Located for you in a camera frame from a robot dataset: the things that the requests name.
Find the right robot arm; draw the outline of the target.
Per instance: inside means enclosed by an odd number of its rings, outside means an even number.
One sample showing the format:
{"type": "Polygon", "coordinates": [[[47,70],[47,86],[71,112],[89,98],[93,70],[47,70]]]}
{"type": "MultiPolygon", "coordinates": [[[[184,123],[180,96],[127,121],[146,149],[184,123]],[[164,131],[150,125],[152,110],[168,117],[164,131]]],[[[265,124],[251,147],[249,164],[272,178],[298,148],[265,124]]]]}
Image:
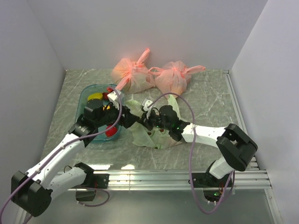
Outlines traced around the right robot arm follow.
{"type": "Polygon", "coordinates": [[[257,144],[236,124],[227,127],[199,126],[179,119],[171,105],[162,106],[158,112],[143,106],[143,124],[167,130],[177,142],[196,142],[216,147],[222,156],[215,160],[201,178],[194,177],[195,187],[219,187],[228,181],[233,171],[243,172],[258,150],[257,144]]]}

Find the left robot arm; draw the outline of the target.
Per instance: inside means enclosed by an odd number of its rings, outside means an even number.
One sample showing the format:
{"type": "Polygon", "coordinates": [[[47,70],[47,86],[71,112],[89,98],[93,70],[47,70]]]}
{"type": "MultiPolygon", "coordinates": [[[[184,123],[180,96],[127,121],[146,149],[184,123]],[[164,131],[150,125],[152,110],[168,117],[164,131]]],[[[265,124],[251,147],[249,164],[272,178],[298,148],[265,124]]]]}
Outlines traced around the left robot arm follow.
{"type": "Polygon", "coordinates": [[[57,176],[57,173],[100,134],[99,127],[120,125],[129,128],[137,122],[141,123],[141,118],[132,114],[118,99],[107,105],[100,99],[89,100],[76,123],[50,154],[25,173],[17,171],[12,176],[10,201],[38,217],[54,198],[68,189],[92,186],[94,170],[84,163],[75,165],[63,175],[57,176]]]}

